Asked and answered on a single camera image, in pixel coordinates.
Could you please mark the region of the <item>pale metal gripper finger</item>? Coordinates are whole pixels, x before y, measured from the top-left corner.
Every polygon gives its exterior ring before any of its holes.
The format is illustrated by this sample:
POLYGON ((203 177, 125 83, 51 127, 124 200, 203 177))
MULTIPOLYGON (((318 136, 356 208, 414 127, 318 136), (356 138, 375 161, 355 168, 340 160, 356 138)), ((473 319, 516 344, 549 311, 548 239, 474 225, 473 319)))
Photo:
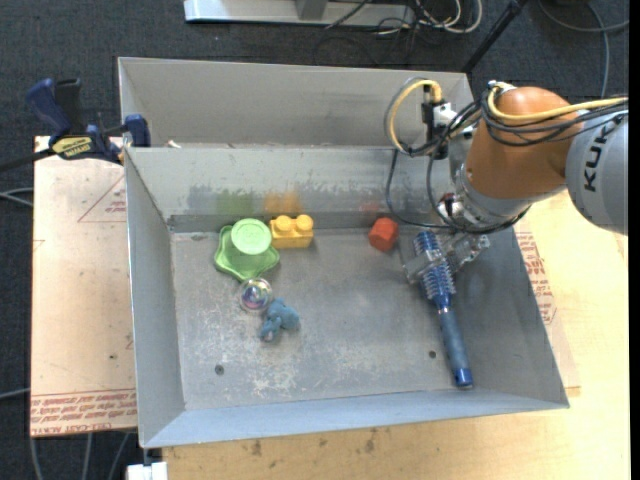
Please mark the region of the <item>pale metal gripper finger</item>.
POLYGON ((403 269, 406 274, 421 274, 441 266, 450 267, 447 255, 440 250, 427 250, 407 261, 403 269))
POLYGON ((417 270, 407 270, 410 282, 420 282, 424 286, 453 286, 453 274, 448 264, 423 266, 417 270))

